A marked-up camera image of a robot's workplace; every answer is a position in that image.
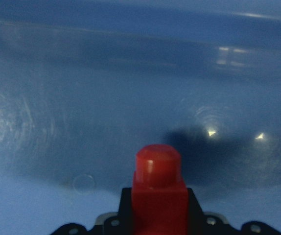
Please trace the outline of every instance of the blue surface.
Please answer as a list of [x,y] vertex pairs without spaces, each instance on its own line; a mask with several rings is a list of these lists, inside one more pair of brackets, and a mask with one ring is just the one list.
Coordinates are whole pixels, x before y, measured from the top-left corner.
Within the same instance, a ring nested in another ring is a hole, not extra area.
[[16,2],[0,1],[0,234],[93,226],[151,143],[182,153],[205,211],[281,231],[279,2]]

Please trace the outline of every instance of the red plastic cap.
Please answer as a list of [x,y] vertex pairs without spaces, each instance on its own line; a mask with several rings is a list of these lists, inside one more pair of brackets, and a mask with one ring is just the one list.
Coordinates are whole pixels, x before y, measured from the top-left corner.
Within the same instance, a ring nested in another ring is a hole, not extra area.
[[180,182],[181,155],[172,146],[153,144],[137,153],[137,183],[146,188],[164,188]]

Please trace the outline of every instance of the blue plastic container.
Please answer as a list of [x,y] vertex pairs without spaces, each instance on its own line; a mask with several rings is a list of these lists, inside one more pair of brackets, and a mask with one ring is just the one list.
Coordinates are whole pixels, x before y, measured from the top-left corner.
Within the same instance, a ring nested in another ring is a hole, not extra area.
[[151,143],[281,231],[281,1],[0,0],[0,234],[92,227]]

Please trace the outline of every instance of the screw hole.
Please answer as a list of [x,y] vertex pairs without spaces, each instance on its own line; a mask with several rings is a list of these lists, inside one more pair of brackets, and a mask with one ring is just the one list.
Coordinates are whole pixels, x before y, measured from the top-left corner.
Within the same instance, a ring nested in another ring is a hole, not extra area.
[[111,221],[112,226],[118,226],[119,224],[120,224],[120,221],[117,220],[117,219],[114,219],[114,220]]
[[78,229],[74,228],[69,231],[69,235],[76,235],[78,233]]
[[257,234],[259,234],[261,232],[261,228],[256,224],[252,224],[250,226],[250,230],[254,233],[257,233]]
[[207,218],[207,224],[215,225],[217,221],[213,217],[208,217]]

